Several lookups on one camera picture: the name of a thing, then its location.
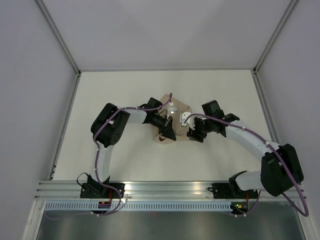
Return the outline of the beige cloth napkin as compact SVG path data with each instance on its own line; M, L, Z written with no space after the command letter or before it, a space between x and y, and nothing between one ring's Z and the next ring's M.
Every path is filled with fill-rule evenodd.
M180 115L184 112L191 112L192 109L187 104L179 101L178 99L172 97L172 103L177 108L177 113L171 115L172 121L172 129L175 134L176 140L172 140L169 138L165 138L164 136L159 134L159 130L155 126L151 126L151 137L152 140L161 145L173 144L177 142L186 142L189 140L187 137L187 132L189 128L187 126L183 127L180 123Z

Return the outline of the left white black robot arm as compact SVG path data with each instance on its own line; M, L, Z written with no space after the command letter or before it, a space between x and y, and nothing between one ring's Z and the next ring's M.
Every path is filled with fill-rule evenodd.
M120 140L126 125L149 124L158 129L158 134L166 139L176 141L173 130L173 118L176 113L169 94L165 103L151 97L147 103L137 107L118 107L107 103L91 125L93 142L96 144L96 158L93 174L87 176L82 185L83 192L90 196L104 198L109 193L110 161L114 145Z

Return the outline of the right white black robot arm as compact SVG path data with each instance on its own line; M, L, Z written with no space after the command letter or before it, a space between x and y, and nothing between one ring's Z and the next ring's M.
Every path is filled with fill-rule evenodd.
M202 105L203 114L184 112L183 127L189 127L187 137L202 143L209 133L217 133L242 146L260 161L257 171L241 171L228 180L228 192L235 198L247 191L265 190L277 197L304 180L296 149L268 141L248 128L233 113L225 114L216 100Z

